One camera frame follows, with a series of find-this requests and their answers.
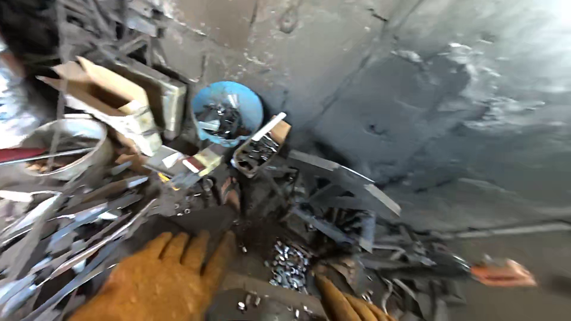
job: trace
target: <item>metal pipe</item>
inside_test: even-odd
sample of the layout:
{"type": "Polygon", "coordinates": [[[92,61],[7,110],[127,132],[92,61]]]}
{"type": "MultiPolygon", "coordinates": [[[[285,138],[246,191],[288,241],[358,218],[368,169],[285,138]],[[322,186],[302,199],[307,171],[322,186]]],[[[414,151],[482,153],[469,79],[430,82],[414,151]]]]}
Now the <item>metal pipe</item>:
{"type": "Polygon", "coordinates": [[[22,159],[15,159],[15,160],[8,160],[5,162],[1,162],[1,165],[8,165],[8,164],[16,164],[16,163],[23,163],[23,162],[31,162],[31,161],[37,161],[39,159],[46,159],[49,157],[59,157],[59,156],[70,156],[70,155],[77,155],[77,154],[86,154],[89,153],[90,151],[92,151],[93,149],[95,149],[95,147],[89,147],[86,149],[76,149],[76,150],[66,150],[66,151],[60,151],[58,153],[53,153],[53,154],[45,154],[45,155],[39,155],[39,156],[34,156],[34,157],[28,157],[28,158],[22,158],[22,159]]]}

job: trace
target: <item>metal scrap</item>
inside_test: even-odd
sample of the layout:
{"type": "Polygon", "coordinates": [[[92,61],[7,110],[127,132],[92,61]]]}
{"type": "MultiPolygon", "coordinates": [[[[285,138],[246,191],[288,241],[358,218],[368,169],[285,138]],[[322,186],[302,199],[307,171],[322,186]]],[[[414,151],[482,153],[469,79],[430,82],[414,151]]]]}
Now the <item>metal scrap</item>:
{"type": "Polygon", "coordinates": [[[309,265],[307,254],[296,247],[277,241],[274,245],[275,260],[272,266],[274,276],[270,284],[305,292],[305,273],[309,265]]]}

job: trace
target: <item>blue bucket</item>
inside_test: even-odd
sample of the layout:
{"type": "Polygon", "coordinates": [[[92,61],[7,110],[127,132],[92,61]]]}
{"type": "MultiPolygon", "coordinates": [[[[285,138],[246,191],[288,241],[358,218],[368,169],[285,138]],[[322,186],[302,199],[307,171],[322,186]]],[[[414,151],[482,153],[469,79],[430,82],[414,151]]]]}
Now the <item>blue bucket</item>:
{"type": "Polygon", "coordinates": [[[235,147],[240,141],[246,140],[248,136],[238,136],[235,139],[224,139],[222,137],[211,135],[205,130],[198,127],[196,116],[204,111],[204,107],[210,104],[230,103],[228,95],[236,94],[238,98],[238,112],[242,117],[242,125],[250,131],[250,135],[254,134],[262,124],[264,111],[262,102],[255,92],[248,87],[237,82],[221,81],[215,82],[202,88],[192,99],[190,105],[192,107],[192,121],[201,141],[208,139],[209,141],[220,144],[224,147],[235,147]]]}

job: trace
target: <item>cardboard box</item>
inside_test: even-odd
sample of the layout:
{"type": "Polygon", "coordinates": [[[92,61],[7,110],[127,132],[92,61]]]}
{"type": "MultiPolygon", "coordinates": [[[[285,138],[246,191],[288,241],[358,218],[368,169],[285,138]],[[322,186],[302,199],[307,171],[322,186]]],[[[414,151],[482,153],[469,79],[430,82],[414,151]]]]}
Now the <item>cardboard box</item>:
{"type": "Polygon", "coordinates": [[[85,58],[78,60],[79,64],[70,61],[53,67],[62,79],[38,79],[56,89],[62,87],[63,79],[68,79],[65,97],[69,107],[107,123],[133,141],[137,151],[153,156],[162,141],[145,90],[85,58]]]}

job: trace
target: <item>concrete floor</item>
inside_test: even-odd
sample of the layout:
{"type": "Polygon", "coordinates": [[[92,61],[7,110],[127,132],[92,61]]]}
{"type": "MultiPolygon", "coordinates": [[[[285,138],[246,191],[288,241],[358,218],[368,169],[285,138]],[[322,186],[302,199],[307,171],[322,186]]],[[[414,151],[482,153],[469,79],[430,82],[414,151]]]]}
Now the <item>concrete floor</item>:
{"type": "Polygon", "coordinates": [[[491,288],[476,282],[463,284],[467,305],[450,309],[450,320],[568,320],[571,305],[571,234],[505,236],[464,240],[451,244],[474,262],[483,254],[511,258],[537,278],[537,288],[491,288]]]}

